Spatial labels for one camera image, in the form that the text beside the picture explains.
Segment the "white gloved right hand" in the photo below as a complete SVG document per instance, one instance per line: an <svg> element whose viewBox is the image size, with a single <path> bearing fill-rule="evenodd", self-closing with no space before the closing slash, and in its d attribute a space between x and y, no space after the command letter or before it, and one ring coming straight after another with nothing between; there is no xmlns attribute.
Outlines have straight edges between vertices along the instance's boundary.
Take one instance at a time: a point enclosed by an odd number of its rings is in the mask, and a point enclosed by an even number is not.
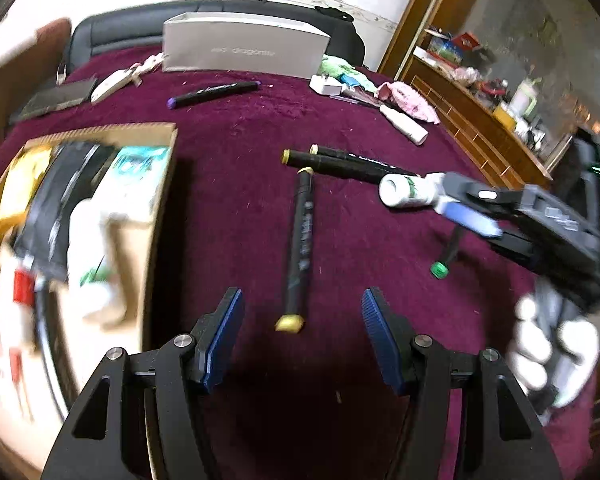
<svg viewBox="0 0 600 480"><path fill-rule="evenodd" d="M555 387L551 408L564 408L577 399L594 372L600 353L597 328L583 316L561 322L554 336L539 326L540 308L533 295L516 303L513 339L506 361L524 393Z"/></svg>

